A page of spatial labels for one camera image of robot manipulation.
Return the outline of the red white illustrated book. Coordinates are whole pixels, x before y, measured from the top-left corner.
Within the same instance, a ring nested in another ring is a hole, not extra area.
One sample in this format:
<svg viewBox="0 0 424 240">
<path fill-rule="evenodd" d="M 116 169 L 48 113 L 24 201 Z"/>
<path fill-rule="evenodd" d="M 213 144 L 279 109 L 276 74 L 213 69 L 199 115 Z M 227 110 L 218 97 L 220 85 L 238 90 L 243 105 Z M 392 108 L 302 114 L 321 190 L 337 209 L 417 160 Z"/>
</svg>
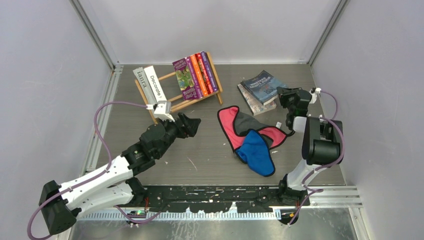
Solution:
<svg viewBox="0 0 424 240">
<path fill-rule="evenodd" d="M 206 87 L 207 93 L 209 95 L 211 95 L 213 93 L 213 88 L 212 88 L 210 78 L 209 78 L 207 70 L 206 70 L 205 62 L 204 62 L 200 52 L 196 53 L 195 55 L 196 55 L 198 65 L 199 65 L 201 73 L 202 73 L 203 82 L 204 82 L 204 85 Z"/>
</svg>

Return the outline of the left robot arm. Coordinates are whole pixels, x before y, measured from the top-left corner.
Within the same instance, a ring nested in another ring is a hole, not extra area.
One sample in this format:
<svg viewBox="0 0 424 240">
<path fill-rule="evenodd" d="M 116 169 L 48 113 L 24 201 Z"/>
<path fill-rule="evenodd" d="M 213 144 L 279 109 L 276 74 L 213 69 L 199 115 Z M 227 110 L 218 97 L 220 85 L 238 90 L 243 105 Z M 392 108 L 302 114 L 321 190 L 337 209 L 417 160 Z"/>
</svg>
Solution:
<svg viewBox="0 0 424 240">
<path fill-rule="evenodd" d="M 159 120 L 150 125 L 138 142 L 110 163 L 68 182 L 45 183 L 39 206 L 49 234 L 60 234 L 78 219 L 105 208 L 141 206 L 146 190 L 136 175 L 153 167 L 177 138 L 194 137 L 200 124 L 201 119 L 180 112 L 175 121 Z"/>
</svg>

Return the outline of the white Decorate Furniture book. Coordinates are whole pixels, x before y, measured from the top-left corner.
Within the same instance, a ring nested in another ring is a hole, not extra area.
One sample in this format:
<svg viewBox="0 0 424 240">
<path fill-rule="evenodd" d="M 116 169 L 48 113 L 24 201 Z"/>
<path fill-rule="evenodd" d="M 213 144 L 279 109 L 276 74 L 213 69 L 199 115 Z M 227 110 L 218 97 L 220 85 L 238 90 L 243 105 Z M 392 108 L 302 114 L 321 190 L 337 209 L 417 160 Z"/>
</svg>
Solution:
<svg viewBox="0 0 424 240">
<path fill-rule="evenodd" d="M 143 70 L 144 70 L 148 84 L 151 88 L 151 91 L 153 93 L 155 100 L 157 102 L 167 101 L 167 98 L 165 96 L 165 93 L 164 93 L 163 88 L 160 84 L 159 78 L 156 74 L 154 67 L 152 65 L 147 66 L 147 67 L 144 67 Z"/>
</svg>

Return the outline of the orange 78-Storey Treehouse book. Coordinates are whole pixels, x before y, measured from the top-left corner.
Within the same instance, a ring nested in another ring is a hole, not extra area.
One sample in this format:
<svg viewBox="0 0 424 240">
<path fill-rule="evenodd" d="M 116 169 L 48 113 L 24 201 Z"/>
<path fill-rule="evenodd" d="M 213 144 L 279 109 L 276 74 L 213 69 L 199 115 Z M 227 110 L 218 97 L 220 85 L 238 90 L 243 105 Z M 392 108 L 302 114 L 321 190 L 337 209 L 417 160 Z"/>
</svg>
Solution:
<svg viewBox="0 0 424 240">
<path fill-rule="evenodd" d="M 206 89 L 206 86 L 205 86 L 205 83 L 204 83 L 204 80 L 203 80 L 202 73 L 200 71 L 200 67 L 199 67 L 199 64 L 198 64 L 196 55 L 195 54 L 192 54 L 190 56 L 190 59 L 191 59 L 191 62 L 192 62 L 193 68 L 194 68 L 194 72 L 195 72 L 195 75 L 196 75 L 197 83 L 198 83 L 199 88 L 201 90 L 202 96 L 203 97 L 206 97 L 209 94 L 208 94 L 208 91 Z"/>
</svg>

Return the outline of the pale book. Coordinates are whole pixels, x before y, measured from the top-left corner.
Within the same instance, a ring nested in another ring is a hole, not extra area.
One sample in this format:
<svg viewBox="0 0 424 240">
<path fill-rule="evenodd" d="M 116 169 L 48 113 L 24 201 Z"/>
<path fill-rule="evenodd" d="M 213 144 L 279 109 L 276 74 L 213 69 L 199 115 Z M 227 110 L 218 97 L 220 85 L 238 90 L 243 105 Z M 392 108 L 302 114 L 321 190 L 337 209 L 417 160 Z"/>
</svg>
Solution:
<svg viewBox="0 0 424 240">
<path fill-rule="evenodd" d="M 237 88 L 238 88 L 240 94 L 243 96 L 244 101 L 248 105 L 250 112 L 252 113 L 253 116 L 274 110 L 277 107 L 277 104 L 274 101 L 272 101 L 271 103 L 266 104 L 266 105 L 261 104 L 241 84 L 238 84 Z"/>
</svg>

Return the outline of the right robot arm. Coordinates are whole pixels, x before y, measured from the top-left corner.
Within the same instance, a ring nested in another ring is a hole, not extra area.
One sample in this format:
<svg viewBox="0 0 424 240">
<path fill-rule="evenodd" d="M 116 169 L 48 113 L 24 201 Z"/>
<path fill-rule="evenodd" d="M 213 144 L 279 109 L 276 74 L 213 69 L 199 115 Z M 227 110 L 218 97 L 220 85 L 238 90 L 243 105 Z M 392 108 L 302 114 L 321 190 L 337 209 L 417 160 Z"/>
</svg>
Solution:
<svg viewBox="0 0 424 240">
<path fill-rule="evenodd" d="M 290 133 L 303 135 L 301 160 L 278 184 L 277 198 L 281 204 L 288 206 L 305 200 L 313 192 L 308 187 L 309 183 L 320 172 L 343 160 L 343 123 L 334 116 L 313 117 L 308 113 L 309 106 L 322 94 L 332 95 L 319 87 L 309 91 L 301 87 L 278 87 L 277 94 L 280 105 L 288 110 L 285 125 Z"/>
</svg>

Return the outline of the wooden book rack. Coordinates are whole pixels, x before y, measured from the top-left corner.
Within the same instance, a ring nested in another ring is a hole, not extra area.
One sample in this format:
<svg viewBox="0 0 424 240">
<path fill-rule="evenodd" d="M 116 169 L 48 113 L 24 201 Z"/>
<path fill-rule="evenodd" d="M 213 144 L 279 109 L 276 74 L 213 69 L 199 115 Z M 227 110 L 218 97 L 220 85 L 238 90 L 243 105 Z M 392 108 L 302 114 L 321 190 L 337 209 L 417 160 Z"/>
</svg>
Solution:
<svg viewBox="0 0 424 240">
<path fill-rule="evenodd" d="M 201 51 L 172 64 L 174 72 L 162 77 L 157 76 L 152 65 L 133 70 L 134 82 L 155 123 L 212 96 L 223 104 L 223 88 L 209 52 Z M 171 77 L 176 77 L 181 94 L 169 98 L 165 96 L 161 83 Z"/>
</svg>

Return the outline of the purple 52-Storey Treehouse book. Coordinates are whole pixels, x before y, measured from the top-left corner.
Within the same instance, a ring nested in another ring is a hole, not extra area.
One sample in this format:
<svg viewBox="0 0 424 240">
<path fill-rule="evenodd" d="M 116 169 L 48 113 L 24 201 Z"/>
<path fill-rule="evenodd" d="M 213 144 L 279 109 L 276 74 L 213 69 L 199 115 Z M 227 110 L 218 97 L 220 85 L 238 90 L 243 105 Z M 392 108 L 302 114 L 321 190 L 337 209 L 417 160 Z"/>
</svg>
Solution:
<svg viewBox="0 0 424 240">
<path fill-rule="evenodd" d="M 205 51 L 202 51 L 200 53 L 200 55 L 202 57 L 202 60 L 203 60 L 204 66 L 205 66 L 207 76 L 209 77 L 209 81 L 210 81 L 212 90 L 215 93 L 215 92 L 218 91 L 218 86 L 217 86 L 217 83 L 216 83 L 216 80 L 215 80 L 215 77 L 214 77 L 214 74 L 213 74 L 213 71 L 212 71 L 212 66 L 211 66 L 211 63 L 209 61 L 208 55 Z"/>
</svg>

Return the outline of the grey Iantra book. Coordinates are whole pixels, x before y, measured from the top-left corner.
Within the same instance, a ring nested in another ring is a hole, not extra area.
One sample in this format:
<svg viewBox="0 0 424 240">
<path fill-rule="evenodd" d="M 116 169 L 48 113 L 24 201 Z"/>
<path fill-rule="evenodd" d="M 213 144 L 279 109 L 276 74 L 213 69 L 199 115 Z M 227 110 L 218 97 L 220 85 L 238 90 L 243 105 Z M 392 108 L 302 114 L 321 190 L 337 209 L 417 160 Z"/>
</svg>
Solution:
<svg viewBox="0 0 424 240">
<path fill-rule="evenodd" d="M 157 101 L 156 101 L 156 98 L 154 97 L 150 84 L 147 80 L 147 76 L 144 71 L 144 68 L 143 67 L 136 68 L 133 70 L 133 73 L 145 95 L 147 104 L 151 104 L 151 105 L 156 104 Z"/>
</svg>

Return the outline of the purple illustrated book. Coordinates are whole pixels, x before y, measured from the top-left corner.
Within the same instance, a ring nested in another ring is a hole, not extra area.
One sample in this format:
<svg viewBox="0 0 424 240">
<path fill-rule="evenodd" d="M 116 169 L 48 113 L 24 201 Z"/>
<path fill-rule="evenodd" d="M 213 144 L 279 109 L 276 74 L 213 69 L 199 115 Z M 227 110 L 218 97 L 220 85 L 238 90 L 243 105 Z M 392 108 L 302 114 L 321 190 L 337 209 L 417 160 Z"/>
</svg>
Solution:
<svg viewBox="0 0 424 240">
<path fill-rule="evenodd" d="M 184 100 L 201 99 L 202 92 L 197 82 L 194 67 L 190 57 L 184 57 L 172 63 L 180 88 L 182 98 Z"/>
</svg>

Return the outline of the dark Nineteen Eighty-Four book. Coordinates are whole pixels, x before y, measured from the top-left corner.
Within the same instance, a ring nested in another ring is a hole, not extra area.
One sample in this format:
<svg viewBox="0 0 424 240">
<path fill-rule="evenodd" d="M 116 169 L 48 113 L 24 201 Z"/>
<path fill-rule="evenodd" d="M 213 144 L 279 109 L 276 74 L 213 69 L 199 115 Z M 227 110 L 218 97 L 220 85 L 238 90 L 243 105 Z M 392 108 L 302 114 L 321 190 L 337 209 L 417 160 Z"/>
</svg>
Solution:
<svg viewBox="0 0 424 240">
<path fill-rule="evenodd" d="M 288 86 L 265 70 L 251 79 L 241 81 L 240 84 L 262 105 L 270 104 L 278 97 L 277 87 Z"/>
</svg>

